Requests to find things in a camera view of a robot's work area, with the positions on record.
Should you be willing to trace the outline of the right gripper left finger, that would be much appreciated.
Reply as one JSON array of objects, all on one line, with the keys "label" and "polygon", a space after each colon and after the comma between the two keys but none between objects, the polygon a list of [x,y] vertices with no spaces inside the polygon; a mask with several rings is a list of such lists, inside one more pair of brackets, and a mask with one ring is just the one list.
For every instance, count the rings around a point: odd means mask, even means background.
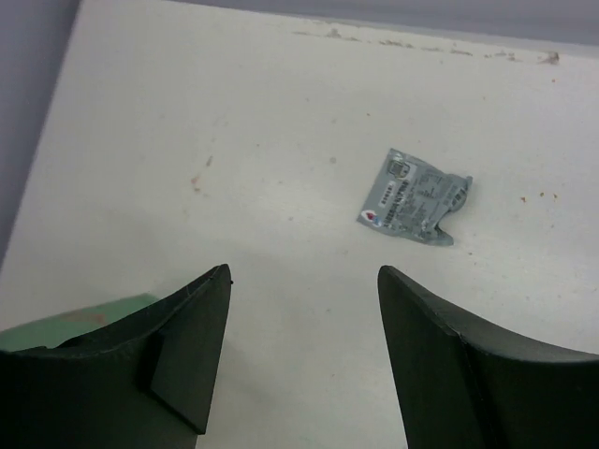
[{"label": "right gripper left finger", "polygon": [[5,448],[193,448],[206,432],[228,265],[54,348],[1,354]]}]

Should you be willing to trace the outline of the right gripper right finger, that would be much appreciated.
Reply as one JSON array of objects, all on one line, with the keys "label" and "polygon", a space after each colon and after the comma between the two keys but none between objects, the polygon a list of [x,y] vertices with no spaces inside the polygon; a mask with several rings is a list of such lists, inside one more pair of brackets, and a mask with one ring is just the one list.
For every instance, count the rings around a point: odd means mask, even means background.
[{"label": "right gripper right finger", "polygon": [[391,266],[377,288],[409,447],[597,446],[597,355],[497,326]]}]

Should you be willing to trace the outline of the green paper bag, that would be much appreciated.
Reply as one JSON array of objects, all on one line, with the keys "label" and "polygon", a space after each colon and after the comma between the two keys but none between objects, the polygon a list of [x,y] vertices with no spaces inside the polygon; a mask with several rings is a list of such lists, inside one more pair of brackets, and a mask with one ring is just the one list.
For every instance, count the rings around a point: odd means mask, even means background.
[{"label": "green paper bag", "polygon": [[108,326],[156,301],[158,298],[150,294],[123,297],[15,326],[1,332],[1,349],[15,352],[36,347],[55,348],[79,335]]}]

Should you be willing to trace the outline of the grey snack packet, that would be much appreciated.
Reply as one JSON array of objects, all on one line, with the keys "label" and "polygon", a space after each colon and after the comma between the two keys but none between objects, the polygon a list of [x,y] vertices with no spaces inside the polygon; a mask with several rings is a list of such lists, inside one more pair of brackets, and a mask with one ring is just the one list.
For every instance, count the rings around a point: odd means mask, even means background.
[{"label": "grey snack packet", "polygon": [[451,246],[454,240],[440,223],[463,207],[472,184],[470,176],[445,173],[411,154],[391,149],[357,222],[386,236]]}]

